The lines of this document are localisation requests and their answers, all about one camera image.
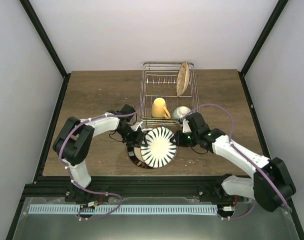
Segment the dark checkered rim plate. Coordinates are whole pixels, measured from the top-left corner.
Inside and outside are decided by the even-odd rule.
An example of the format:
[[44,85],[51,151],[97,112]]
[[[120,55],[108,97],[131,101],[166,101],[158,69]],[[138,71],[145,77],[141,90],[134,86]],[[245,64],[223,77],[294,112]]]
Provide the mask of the dark checkered rim plate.
[[143,160],[141,156],[141,149],[139,147],[127,147],[127,153],[131,162],[137,167],[143,169],[151,169]]

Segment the blue striped white plate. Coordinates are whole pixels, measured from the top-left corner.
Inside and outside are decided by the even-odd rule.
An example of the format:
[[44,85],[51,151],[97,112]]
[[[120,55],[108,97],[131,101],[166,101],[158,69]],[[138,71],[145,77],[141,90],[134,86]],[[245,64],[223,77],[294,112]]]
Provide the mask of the blue striped white plate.
[[151,168],[170,164],[177,153],[177,146],[170,142],[174,133],[163,126],[153,128],[145,135],[147,145],[141,146],[143,162]]

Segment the celadon green bowl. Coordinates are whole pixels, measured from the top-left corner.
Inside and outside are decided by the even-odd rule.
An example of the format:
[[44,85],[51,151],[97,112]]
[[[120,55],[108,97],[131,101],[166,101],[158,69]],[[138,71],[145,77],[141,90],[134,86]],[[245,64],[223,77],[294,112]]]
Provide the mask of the celadon green bowl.
[[191,111],[191,109],[187,106],[178,106],[172,113],[173,119],[180,119],[184,117],[186,114],[188,114]]

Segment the yellow mug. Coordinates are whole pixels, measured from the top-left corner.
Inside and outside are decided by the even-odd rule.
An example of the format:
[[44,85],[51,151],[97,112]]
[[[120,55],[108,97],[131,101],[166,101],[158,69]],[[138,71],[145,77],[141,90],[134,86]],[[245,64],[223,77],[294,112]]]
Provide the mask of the yellow mug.
[[167,104],[164,98],[158,97],[154,100],[151,108],[151,115],[154,118],[171,118],[171,114],[167,109]]

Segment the beige bird pattern plate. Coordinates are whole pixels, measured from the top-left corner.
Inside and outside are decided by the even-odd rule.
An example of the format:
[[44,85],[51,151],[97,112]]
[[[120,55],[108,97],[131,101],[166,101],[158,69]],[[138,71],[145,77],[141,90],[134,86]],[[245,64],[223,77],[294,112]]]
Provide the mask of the beige bird pattern plate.
[[176,94],[178,97],[183,95],[183,93],[186,91],[188,83],[189,67],[188,63],[185,61],[181,64],[177,75]]

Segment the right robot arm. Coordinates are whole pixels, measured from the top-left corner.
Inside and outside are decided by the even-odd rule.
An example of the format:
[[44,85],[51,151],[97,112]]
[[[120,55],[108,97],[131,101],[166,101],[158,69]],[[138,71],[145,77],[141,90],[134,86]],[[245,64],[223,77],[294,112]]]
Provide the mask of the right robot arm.
[[215,198],[221,202],[232,195],[255,200],[264,210],[275,211],[286,207],[296,188],[283,160],[269,159],[236,143],[220,129],[210,129],[203,116],[196,112],[180,120],[182,130],[170,142],[178,147],[199,146],[223,157],[240,169],[247,177],[229,175],[214,188]]

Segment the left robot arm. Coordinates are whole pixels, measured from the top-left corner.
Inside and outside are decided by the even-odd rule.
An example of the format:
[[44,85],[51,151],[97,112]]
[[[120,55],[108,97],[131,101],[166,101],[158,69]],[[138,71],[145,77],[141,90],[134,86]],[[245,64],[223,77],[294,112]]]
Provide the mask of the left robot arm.
[[70,117],[53,144],[53,150],[58,155],[60,162],[68,171],[76,196],[83,202],[90,201],[94,195],[107,195],[120,197],[116,193],[94,191],[90,187],[92,181],[86,165],[92,139],[106,132],[118,133],[128,147],[146,147],[145,133],[142,131],[142,121],[134,125],[129,124],[138,110],[126,104],[121,110],[108,111],[102,115],[78,119]]

